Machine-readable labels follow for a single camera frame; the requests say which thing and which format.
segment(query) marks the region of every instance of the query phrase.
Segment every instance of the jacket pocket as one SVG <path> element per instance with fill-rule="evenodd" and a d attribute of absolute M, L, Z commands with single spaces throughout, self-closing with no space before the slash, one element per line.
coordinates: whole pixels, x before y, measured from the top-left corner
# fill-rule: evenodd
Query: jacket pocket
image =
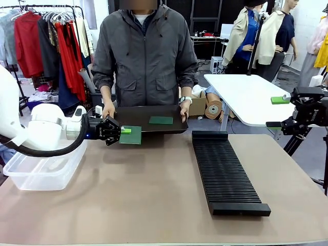
<path fill-rule="evenodd" d="M 156 79 L 156 105 L 175 105 L 178 103 L 178 85 L 175 72 Z"/>
<path fill-rule="evenodd" d="M 120 78 L 116 82 L 117 105 L 119 107 L 137 106 L 140 98 L 136 93 L 137 80 Z"/>

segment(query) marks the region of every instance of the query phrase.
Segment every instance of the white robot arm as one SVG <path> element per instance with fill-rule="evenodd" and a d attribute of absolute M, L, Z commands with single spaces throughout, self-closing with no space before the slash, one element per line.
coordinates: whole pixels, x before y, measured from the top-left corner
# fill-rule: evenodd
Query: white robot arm
<path fill-rule="evenodd" d="M 76 149 L 84 139 L 119 140 L 120 125 L 107 117 L 88 118 L 78 106 L 73 117 L 65 117 L 57 105 L 41 104 L 31 113 L 28 127 L 19 122 L 19 88 L 12 75 L 0 66 L 0 142 L 9 148 L 36 157 L 63 155 Z M 61 138 L 75 140 L 71 147 L 57 150 Z"/>

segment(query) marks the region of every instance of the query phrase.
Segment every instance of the white watch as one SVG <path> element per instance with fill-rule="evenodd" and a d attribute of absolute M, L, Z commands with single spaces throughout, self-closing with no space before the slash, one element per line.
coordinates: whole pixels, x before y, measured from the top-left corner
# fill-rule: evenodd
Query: white watch
<path fill-rule="evenodd" d="M 181 99 L 180 99 L 180 104 L 185 101 L 185 100 L 189 100 L 191 102 L 191 104 L 193 104 L 193 100 L 191 97 L 189 96 L 183 96 Z"/>

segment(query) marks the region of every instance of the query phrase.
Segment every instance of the white undershirt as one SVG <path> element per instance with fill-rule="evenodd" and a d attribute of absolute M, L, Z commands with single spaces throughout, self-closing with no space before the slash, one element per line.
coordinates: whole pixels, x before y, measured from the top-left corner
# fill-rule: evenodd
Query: white undershirt
<path fill-rule="evenodd" d="M 144 24 L 145 19 L 149 16 L 150 14 L 135 14 L 134 16 L 138 19 L 141 25 Z"/>

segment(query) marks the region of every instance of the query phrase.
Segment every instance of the mannequin hand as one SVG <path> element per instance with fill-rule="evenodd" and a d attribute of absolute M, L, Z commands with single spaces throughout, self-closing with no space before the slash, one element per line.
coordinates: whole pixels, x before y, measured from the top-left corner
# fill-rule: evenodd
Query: mannequin hand
<path fill-rule="evenodd" d="M 294 49 L 294 61 L 296 61 L 297 57 L 298 57 L 298 50 Z"/>
<path fill-rule="evenodd" d="M 254 46 L 251 46 L 251 45 L 245 45 L 242 50 L 243 51 L 253 51 L 254 49 Z"/>
<path fill-rule="evenodd" d="M 283 51 L 283 48 L 281 48 L 279 45 L 276 45 L 276 53 L 280 53 Z"/>
<path fill-rule="evenodd" d="M 189 117 L 189 107 L 190 107 L 191 101 L 185 100 L 181 103 L 181 118 L 182 118 L 182 123 L 184 123 L 187 118 Z"/>
<path fill-rule="evenodd" d="M 105 104 L 104 110 L 102 111 L 102 118 L 105 119 L 107 115 L 114 118 L 115 106 L 112 101 Z"/>

